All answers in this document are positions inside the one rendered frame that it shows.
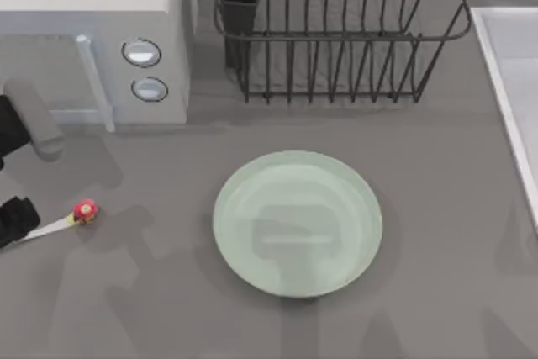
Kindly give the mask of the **silver utensil with red knob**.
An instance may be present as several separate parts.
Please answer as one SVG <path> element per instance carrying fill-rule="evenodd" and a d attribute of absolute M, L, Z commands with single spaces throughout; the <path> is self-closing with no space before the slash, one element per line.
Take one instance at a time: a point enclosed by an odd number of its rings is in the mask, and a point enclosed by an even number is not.
<path fill-rule="evenodd" d="M 98 204 L 90 198 L 79 201 L 70 214 L 56 222 L 30 231 L 20 242 L 33 240 L 71 227 L 91 224 L 98 215 Z"/>

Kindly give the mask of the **small round microwave knob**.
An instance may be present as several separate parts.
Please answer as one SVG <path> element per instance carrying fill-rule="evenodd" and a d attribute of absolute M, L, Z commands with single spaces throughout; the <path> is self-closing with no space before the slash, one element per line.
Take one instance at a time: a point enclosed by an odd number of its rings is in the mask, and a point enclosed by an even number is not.
<path fill-rule="evenodd" d="M 168 86 L 157 77 L 144 77 L 135 80 L 130 85 L 131 92 L 146 103 L 159 103 L 169 93 Z"/>

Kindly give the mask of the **pale microwave oven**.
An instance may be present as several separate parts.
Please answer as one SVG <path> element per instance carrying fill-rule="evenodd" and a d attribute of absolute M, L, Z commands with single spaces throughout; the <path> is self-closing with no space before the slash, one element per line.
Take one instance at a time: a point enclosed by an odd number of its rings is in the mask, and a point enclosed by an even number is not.
<path fill-rule="evenodd" d="M 119 125 L 183 124 L 187 120 L 198 0 L 0 0 L 0 35 L 87 35 Z M 162 52 L 150 68 L 121 55 L 126 40 L 148 39 Z M 159 103 L 139 100 L 133 81 L 157 77 L 168 86 Z"/>

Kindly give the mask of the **grey microwave door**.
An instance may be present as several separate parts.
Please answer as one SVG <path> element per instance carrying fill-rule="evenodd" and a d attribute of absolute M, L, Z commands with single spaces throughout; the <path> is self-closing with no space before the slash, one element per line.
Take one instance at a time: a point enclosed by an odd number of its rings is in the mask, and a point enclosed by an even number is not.
<path fill-rule="evenodd" d="M 58 124 L 103 124 L 70 35 L 0 35 L 0 91 L 11 77 L 31 81 Z"/>

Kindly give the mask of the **pale green plate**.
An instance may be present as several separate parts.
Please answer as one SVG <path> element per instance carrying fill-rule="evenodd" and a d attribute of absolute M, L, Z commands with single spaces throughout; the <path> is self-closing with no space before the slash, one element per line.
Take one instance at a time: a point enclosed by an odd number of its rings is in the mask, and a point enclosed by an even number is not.
<path fill-rule="evenodd" d="M 363 177 L 334 157 L 273 152 L 244 164 L 214 202 L 215 245 L 244 282 L 280 298 L 319 298 L 357 280 L 382 244 Z"/>

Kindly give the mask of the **large round microwave knob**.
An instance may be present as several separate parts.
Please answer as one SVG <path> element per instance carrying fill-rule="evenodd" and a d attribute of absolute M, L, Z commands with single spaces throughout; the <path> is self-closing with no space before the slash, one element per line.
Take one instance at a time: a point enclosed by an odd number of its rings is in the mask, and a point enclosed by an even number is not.
<path fill-rule="evenodd" d="M 142 38 L 126 40 L 121 46 L 121 55 L 130 65 L 139 68 L 156 66 L 162 58 L 159 46 Z"/>

